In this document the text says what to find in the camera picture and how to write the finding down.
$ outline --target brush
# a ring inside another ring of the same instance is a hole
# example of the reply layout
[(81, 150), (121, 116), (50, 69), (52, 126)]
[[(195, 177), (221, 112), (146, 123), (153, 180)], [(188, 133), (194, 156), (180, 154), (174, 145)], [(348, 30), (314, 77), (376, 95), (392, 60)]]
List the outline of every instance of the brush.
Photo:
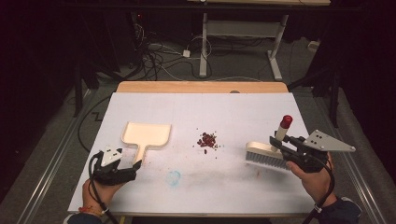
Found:
[[(282, 141), (286, 136), (286, 132), (291, 125), (293, 118), (289, 115), (285, 115), (280, 122), (279, 128), (276, 131), (275, 139)], [(248, 142), (246, 144), (246, 160), (254, 161), (258, 163), (264, 163), (272, 165), (278, 168), (289, 169), (286, 166), (286, 161), (283, 160), (283, 155), (278, 148), (271, 146), (270, 144), (264, 144), (259, 142)]]

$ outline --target smudge mark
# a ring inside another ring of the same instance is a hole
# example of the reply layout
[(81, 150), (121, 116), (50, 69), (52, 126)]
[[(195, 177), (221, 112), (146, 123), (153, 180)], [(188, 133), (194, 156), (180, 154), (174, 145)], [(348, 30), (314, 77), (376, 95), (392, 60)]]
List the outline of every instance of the smudge mark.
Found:
[(178, 171), (171, 171), (166, 176), (166, 183), (171, 187), (175, 187), (180, 180), (181, 174)]

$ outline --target wooden table edge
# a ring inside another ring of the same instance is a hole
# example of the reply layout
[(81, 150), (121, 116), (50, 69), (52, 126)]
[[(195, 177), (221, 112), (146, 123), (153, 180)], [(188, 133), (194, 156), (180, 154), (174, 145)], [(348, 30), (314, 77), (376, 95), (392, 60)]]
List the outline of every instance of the wooden table edge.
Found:
[(283, 82), (123, 81), (117, 92), (155, 93), (285, 93)]

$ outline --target cable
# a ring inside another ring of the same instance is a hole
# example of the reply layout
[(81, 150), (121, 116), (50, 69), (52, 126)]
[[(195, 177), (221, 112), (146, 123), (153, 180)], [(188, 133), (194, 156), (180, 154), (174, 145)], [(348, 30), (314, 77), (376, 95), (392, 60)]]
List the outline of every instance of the cable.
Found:
[[(310, 159), (314, 159), (317, 162), (319, 162), (323, 168), (326, 169), (327, 173), (330, 176), (330, 184), (329, 184), (329, 189), (327, 190), (326, 194), (318, 201), (318, 203), (316, 204), (316, 207), (321, 208), (321, 206), (326, 202), (327, 197), (329, 197), (329, 195), (332, 193), (332, 191), (334, 190), (334, 186), (335, 186), (335, 179), (334, 179), (334, 175), (332, 174), (332, 164), (330, 164), (331, 168), (329, 168), (326, 164), (324, 164), (320, 159), (313, 157), (311, 155), (309, 155)], [(314, 208), (312, 209), (312, 211), (309, 213), (309, 215), (305, 218), (303, 224), (308, 224), (312, 218), (314, 218), (315, 214), (318, 211)]]
[(93, 199), (96, 200), (99, 203), (99, 205), (101, 206), (101, 208), (103, 209), (102, 213), (106, 213), (108, 218), (110, 218), (110, 220), (114, 224), (118, 224), (119, 222), (116, 220), (116, 218), (113, 216), (113, 214), (111, 214), (110, 210), (108, 209), (108, 207), (106, 207), (105, 203), (103, 203), (102, 200), (100, 199), (99, 193), (98, 193), (98, 191), (96, 189), (95, 182), (94, 182), (94, 179), (93, 179), (93, 176), (92, 176), (92, 162), (93, 162), (94, 159), (98, 160), (99, 158), (100, 158), (100, 152), (96, 153), (95, 155), (93, 155), (91, 157), (90, 163), (89, 163), (89, 166), (88, 166), (88, 175), (90, 177), (90, 184), (92, 186), (92, 190), (93, 190), (93, 193), (95, 195), (95, 197), (93, 197)]
[(104, 98), (104, 99), (100, 100), (98, 103), (96, 103), (96, 104), (84, 115), (84, 117), (82, 118), (81, 123), (78, 125), (78, 130), (77, 130), (78, 141), (79, 141), (79, 143), (81, 144), (81, 146), (82, 146), (87, 152), (90, 152), (90, 150), (84, 145), (84, 143), (82, 142), (82, 139), (81, 139), (81, 135), (80, 135), (80, 130), (81, 130), (82, 123), (84, 122), (85, 118), (87, 118), (88, 115), (91, 114), (91, 112), (92, 112), (97, 106), (99, 106), (99, 104), (101, 104), (102, 102), (104, 102), (105, 100), (110, 99), (110, 98), (111, 98), (111, 95), (107, 96), (106, 98)]

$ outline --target power cord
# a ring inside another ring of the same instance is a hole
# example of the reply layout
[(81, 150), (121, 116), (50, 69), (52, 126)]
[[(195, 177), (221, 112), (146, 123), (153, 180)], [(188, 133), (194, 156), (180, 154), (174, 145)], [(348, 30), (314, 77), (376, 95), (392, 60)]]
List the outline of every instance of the power cord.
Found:
[(88, 175), (90, 176), (90, 186), (92, 186), (94, 197), (91, 193), (90, 186), (88, 186), (88, 190), (89, 190), (90, 195), (93, 197), (93, 199), (95, 201), (97, 201), (99, 203), (99, 205), (101, 206), (101, 208), (103, 209), (102, 213), (105, 213), (108, 216), (108, 218), (113, 222), (113, 224), (119, 224), (119, 222), (116, 220), (116, 218), (113, 216), (113, 214), (111, 214), (110, 210), (105, 205), (105, 203), (102, 202), (102, 200), (99, 196), (99, 193), (96, 189), (96, 186), (95, 186), (95, 182), (94, 182), (93, 175), (92, 175), (92, 162), (94, 159), (98, 160), (99, 158), (100, 158), (100, 153), (96, 153), (95, 155), (93, 155), (90, 159), (90, 164), (88, 166)]
[(312, 218), (314, 218), (315, 215), (318, 213), (318, 210), (321, 209), (321, 206), (326, 202), (327, 197), (329, 197), (329, 195), (332, 193), (332, 191), (334, 190), (334, 186), (335, 186), (335, 178), (334, 178), (334, 175), (332, 174), (332, 164), (329, 163), (331, 166), (329, 168), (320, 159), (313, 157), (311, 155), (309, 155), (309, 158), (319, 162), (323, 166), (323, 168), (326, 169), (327, 173), (330, 176), (330, 184), (329, 184), (329, 189), (327, 190), (326, 194), (318, 201), (318, 203), (315, 205), (315, 208), (312, 209), (312, 211), (309, 213), (309, 215), (305, 218), (303, 224), (308, 224), (309, 222), (311, 222)]

